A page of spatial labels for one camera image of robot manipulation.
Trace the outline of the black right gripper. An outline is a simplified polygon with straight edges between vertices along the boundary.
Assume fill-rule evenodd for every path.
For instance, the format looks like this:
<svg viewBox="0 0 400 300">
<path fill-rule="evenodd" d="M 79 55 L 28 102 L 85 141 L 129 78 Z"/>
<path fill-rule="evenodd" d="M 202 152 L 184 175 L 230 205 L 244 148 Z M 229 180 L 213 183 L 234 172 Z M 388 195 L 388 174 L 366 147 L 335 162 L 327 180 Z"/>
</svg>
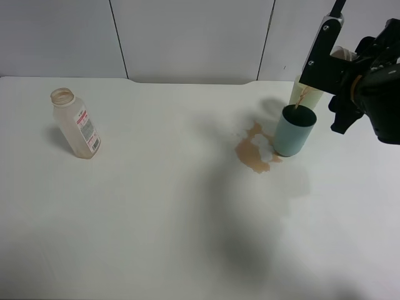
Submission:
<svg viewBox="0 0 400 300">
<path fill-rule="evenodd" d="M 399 134 L 399 20 L 388 20 L 378 37 L 363 38 L 356 54 L 328 106 L 335 114 L 331 130 L 344 134 L 366 115 L 375 134 Z"/>
</svg>

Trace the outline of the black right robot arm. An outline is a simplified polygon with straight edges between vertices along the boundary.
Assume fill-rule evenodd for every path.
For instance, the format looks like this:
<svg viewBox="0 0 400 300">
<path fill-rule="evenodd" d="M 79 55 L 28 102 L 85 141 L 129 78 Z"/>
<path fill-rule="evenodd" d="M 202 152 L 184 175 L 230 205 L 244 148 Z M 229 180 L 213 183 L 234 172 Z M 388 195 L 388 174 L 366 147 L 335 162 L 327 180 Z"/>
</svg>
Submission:
<svg viewBox="0 0 400 300">
<path fill-rule="evenodd" d="M 367 116 L 378 140 L 399 144 L 399 20 L 390 19 L 377 37 L 363 38 L 329 103 L 331 130 L 344 134 Z"/>
</svg>

